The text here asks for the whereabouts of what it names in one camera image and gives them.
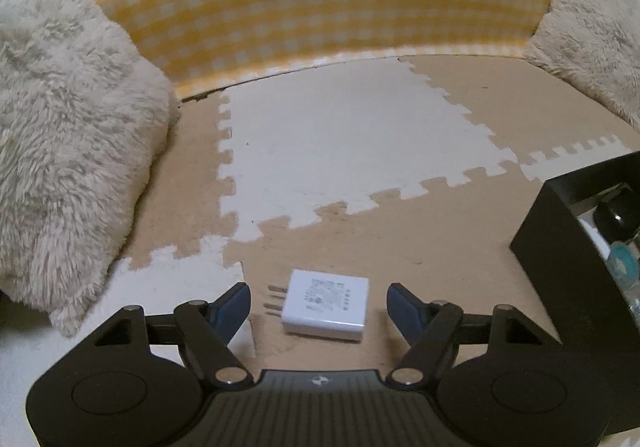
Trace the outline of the white power adapter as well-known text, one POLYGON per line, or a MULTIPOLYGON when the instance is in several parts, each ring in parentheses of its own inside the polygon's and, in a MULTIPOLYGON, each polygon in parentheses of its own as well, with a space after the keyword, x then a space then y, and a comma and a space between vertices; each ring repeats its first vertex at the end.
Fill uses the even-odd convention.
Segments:
POLYGON ((280 302, 263 303, 285 332, 360 342, 367 321, 370 281, 363 277, 292 271, 286 288, 269 285, 280 302))

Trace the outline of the black cardboard box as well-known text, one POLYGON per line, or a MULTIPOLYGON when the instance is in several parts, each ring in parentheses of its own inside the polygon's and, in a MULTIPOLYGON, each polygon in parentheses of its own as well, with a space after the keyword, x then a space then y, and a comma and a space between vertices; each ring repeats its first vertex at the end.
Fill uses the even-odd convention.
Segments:
POLYGON ((639 190, 637 152, 545 181, 510 243, 562 343, 589 354, 611 387, 610 434, 639 426, 639 328, 578 214, 620 184, 639 190))

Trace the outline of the black oval case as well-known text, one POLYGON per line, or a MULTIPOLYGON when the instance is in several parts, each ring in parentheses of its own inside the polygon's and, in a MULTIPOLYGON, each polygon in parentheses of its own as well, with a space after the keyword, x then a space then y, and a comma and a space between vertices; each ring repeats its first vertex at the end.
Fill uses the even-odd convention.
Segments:
POLYGON ((639 231, 639 196, 628 185, 616 186, 601 196, 593 222, 608 243, 628 242, 639 231))

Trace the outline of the fluffy white pillow left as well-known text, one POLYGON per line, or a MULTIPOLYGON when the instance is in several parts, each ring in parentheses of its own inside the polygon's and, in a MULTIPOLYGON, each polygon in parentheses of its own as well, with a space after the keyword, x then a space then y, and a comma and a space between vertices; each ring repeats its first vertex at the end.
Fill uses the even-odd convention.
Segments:
POLYGON ((178 116, 94 0, 1 0, 1 290, 66 337, 99 300, 178 116))

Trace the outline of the fluffy white pillow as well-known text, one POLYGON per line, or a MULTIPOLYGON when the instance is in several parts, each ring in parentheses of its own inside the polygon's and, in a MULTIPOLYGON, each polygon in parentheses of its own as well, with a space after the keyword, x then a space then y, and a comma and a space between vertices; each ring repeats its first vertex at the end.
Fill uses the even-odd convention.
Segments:
POLYGON ((639 0, 551 0, 524 58, 639 127, 639 0))
POLYGON ((66 337, 99 300, 178 116, 94 0, 1 0, 1 290, 66 337))

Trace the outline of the yellow checkered cushion backrest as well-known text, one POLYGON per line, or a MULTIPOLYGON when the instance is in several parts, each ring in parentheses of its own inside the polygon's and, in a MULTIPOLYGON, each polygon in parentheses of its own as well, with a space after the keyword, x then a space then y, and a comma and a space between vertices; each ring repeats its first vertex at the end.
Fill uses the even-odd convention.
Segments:
POLYGON ((551 0, 95 0, 180 98, 357 59, 519 57, 551 0))

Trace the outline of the fluffy white pillow right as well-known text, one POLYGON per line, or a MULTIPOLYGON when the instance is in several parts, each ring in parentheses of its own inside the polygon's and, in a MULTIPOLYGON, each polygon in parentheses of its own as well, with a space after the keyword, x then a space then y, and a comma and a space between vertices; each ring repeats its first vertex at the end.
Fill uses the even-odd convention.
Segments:
POLYGON ((639 127, 639 0, 551 0, 524 58, 639 127))

